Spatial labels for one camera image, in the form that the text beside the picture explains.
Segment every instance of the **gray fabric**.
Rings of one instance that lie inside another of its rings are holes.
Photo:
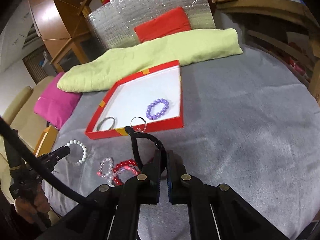
[[[242,55],[181,68],[184,125],[153,133],[167,150],[180,155],[187,172],[204,183],[229,184],[290,238],[295,238],[320,208],[319,106],[308,90],[273,57],[243,46]],[[88,195],[105,180],[96,175],[101,159],[132,158],[129,137],[90,140],[84,130],[105,92],[86,93],[58,134],[54,149],[77,139],[79,147],[55,166],[53,174]],[[142,161],[154,152],[140,140]],[[64,215],[75,203],[45,183],[52,207]],[[190,239],[187,208],[168,202],[166,181],[160,203],[142,206],[144,239]]]

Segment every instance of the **pink cushion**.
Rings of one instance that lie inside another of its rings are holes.
[[[64,72],[60,72],[43,91],[35,104],[34,112],[49,121],[58,130],[69,119],[82,93],[69,93],[57,88]]]

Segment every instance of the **screw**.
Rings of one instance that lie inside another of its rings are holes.
[[[137,180],[145,180],[147,178],[146,174],[139,174]]]
[[[183,174],[183,175],[181,176],[181,179],[182,179],[182,180],[191,180],[191,175],[189,175],[189,174]]]
[[[220,184],[219,188],[220,188],[221,191],[228,191],[230,189],[229,185],[224,184],[224,183]]]
[[[102,184],[99,186],[100,192],[106,192],[109,189],[109,186],[107,184]]]

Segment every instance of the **yellow tape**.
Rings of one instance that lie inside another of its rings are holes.
[[[105,104],[106,104],[106,103],[102,100],[102,101],[100,102],[99,106],[100,106],[100,107],[104,107]]]
[[[124,130],[124,127],[122,128],[116,128],[115,129],[118,133],[120,133],[122,136],[127,136],[128,134],[126,133],[126,131]]]
[[[143,73],[144,75],[149,74],[149,73],[150,73],[150,70],[147,68],[147,69],[145,69],[145,70],[142,70],[142,73]]]

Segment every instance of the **human hand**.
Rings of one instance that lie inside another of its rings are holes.
[[[34,206],[31,205],[28,200],[20,197],[18,197],[14,201],[14,208],[17,214],[23,217],[27,222],[31,224],[34,223],[31,214],[42,212],[45,214],[47,218],[49,218],[49,215],[47,213],[50,211],[50,204],[48,202],[48,198],[44,195],[44,191],[42,190],[40,184],[38,184],[37,196],[34,201]]]

